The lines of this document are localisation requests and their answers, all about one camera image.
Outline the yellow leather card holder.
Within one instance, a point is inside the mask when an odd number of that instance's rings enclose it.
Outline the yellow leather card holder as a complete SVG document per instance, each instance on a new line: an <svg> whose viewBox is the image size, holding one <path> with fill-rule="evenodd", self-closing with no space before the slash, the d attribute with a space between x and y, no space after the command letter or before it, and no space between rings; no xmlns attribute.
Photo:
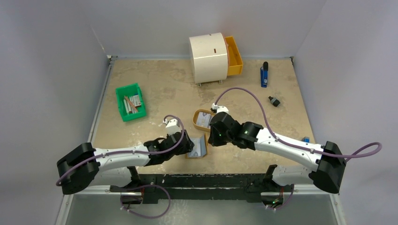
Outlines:
<svg viewBox="0 0 398 225"><path fill-rule="evenodd" d="M192 138L191 141L194 143L194 146L191 152L185 154L186 159L199 159L208 154L206 133L204 133L201 137Z"/></svg>

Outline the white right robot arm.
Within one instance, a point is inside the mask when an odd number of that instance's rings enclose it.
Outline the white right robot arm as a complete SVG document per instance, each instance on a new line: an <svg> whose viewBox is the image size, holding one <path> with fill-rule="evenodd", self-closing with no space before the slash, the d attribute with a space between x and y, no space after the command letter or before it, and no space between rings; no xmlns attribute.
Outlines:
<svg viewBox="0 0 398 225"><path fill-rule="evenodd" d="M210 121L209 144L214 147L231 143L241 149L270 152L297 162L298 166L276 166L264 177L263 184L270 191L290 184L313 183L322 191L338 194L343 180L346 160L338 145L311 144L290 139L284 144L285 136L272 136L260 124L240 124L228 113L217 113Z"/></svg>

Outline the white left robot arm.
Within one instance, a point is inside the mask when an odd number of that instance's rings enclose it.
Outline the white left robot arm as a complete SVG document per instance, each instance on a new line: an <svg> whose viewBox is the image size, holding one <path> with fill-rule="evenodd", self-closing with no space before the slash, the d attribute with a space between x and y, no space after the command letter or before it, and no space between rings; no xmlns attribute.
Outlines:
<svg viewBox="0 0 398 225"><path fill-rule="evenodd" d="M85 142L56 163L59 174L56 186L61 187L65 195L75 194L100 185L100 177L106 171L160 165L173 156L192 152L194 147L185 130L120 149L94 148Z"/></svg>

